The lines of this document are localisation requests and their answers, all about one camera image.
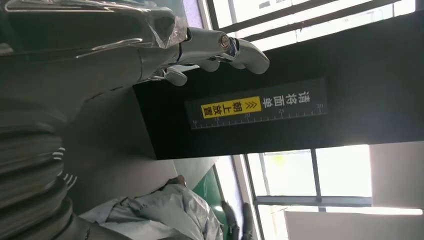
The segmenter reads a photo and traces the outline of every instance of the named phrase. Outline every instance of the window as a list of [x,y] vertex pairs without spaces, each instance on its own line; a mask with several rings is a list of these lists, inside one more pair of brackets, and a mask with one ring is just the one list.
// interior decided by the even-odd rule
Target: window
[[247,154],[262,239],[288,237],[284,210],[290,206],[308,212],[371,207],[369,152],[368,145],[353,145]]
[[214,29],[265,51],[412,13],[415,1],[209,0],[209,8]]

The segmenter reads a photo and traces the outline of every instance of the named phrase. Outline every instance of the clear plastic bag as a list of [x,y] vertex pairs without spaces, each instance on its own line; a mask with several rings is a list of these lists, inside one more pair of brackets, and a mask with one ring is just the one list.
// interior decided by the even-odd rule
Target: clear plastic bag
[[[127,45],[169,48],[186,39],[182,0],[0,0],[13,54],[94,52]],[[166,7],[169,3],[176,11]]]

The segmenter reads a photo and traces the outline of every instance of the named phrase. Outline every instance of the green surface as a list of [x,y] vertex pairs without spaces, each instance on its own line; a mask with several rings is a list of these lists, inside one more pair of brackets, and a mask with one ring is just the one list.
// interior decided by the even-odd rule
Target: green surface
[[221,208],[221,201],[223,199],[220,194],[219,183],[217,181],[217,178],[215,177],[215,172],[213,168],[211,168],[206,173],[206,175],[200,180],[200,182],[193,189],[193,192],[202,197],[207,202],[207,204],[209,204],[209,206],[213,210],[213,213],[215,213],[215,216],[222,224],[224,224],[223,237],[224,240],[227,239],[226,233],[228,231],[228,224],[225,214],[223,211],[219,211],[216,208]]

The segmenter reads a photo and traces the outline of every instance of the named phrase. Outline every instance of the white wall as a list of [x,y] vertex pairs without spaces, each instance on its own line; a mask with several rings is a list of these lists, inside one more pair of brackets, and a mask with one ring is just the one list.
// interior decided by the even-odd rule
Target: white wall
[[422,215],[285,212],[289,240],[421,240]]
[[370,145],[375,207],[424,209],[424,141]]

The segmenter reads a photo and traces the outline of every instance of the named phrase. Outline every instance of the black panel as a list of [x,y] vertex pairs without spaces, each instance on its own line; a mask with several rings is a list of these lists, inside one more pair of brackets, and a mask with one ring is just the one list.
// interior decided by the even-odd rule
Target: black panel
[[[158,159],[424,140],[424,12],[266,52],[262,75],[222,64],[135,86]],[[184,102],[325,77],[328,114],[191,130]]]

